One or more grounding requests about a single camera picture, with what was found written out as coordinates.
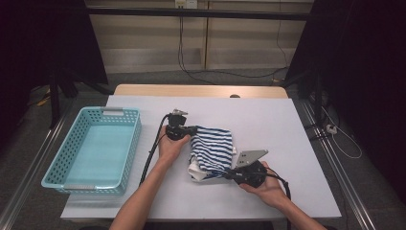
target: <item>forearm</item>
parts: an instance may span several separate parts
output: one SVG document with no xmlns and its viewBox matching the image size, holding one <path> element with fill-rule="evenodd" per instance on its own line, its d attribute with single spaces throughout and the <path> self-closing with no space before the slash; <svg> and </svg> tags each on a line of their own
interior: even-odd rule
<svg viewBox="0 0 406 230">
<path fill-rule="evenodd" d="M 277 209 L 280 210 L 299 230 L 326 230 L 323 225 L 309 217 L 288 198 L 282 201 L 281 204 L 277 206 Z"/>
<path fill-rule="evenodd" d="M 110 229 L 143 229 L 168 167 L 159 161 L 156 163 L 143 184 L 120 209 Z"/>
</svg>

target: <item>black curtain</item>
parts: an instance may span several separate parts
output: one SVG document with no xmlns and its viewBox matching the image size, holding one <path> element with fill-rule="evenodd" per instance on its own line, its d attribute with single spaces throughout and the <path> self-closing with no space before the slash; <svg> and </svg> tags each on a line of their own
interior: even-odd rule
<svg viewBox="0 0 406 230">
<path fill-rule="evenodd" d="M 331 10 L 326 1 L 314 2 L 314 8 L 320 9 L 320 5 Z M 406 203 L 402 182 L 406 177 L 405 3 L 351 0 L 343 1 L 342 9 L 348 17 L 341 19 L 341 28 L 317 32 L 307 30 L 306 25 L 291 74 L 302 72 L 311 61 L 320 65 L 323 87 L 332 103 Z M 312 52 L 326 59 L 309 56 Z M 309 81 L 303 79 L 303 92 L 312 90 Z"/>
<path fill-rule="evenodd" d="M 27 109 L 30 90 L 48 84 L 50 73 L 61 88 L 75 80 L 65 70 L 107 83 L 89 16 L 43 6 L 85 7 L 80 0 L 0 3 L 0 148 Z"/>
</svg>

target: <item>basket handle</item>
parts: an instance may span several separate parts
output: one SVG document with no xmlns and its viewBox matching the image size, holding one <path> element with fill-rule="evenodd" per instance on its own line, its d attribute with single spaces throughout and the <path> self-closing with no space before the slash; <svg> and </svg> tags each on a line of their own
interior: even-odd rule
<svg viewBox="0 0 406 230">
<path fill-rule="evenodd" d="M 101 111 L 103 112 L 123 112 L 123 110 L 122 107 L 101 107 Z"/>
<path fill-rule="evenodd" d="M 63 186 L 65 190 L 86 190 L 86 191 L 95 191 L 95 185 L 81 185 L 81 184 L 65 184 Z"/>
</svg>

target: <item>electrical outlet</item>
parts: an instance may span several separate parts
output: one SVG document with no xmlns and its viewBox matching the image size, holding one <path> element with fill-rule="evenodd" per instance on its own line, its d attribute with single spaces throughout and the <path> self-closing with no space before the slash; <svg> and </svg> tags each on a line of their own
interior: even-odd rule
<svg viewBox="0 0 406 230">
<path fill-rule="evenodd" d="M 187 9 L 197 9 L 197 0 L 187 0 L 186 8 Z"/>
<path fill-rule="evenodd" d="M 336 126 L 332 126 L 332 125 L 327 125 L 326 126 L 326 131 L 328 132 L 328 133 L 331 133 L 331 134 L 337 134 L 337 127 Z"/>
<path fill-rule="evenodd" d="M 186 8 L 186 0 L 175 0 L 175 8 L 176 9 L 185 9 Z"/>
</svg>

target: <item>striped cloth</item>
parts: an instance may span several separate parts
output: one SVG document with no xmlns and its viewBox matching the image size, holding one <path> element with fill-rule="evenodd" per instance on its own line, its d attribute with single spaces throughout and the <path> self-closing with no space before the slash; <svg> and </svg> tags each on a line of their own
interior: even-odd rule
<svg viewBox="0 0 406 230">
<path fill-rule="evenodd" d="M 191 143 L 189 173 L 193 179 L 201 181 L 221 177 L 231 168 L 233 140 L 230 130 L 198 126 Z"/>
</svg>

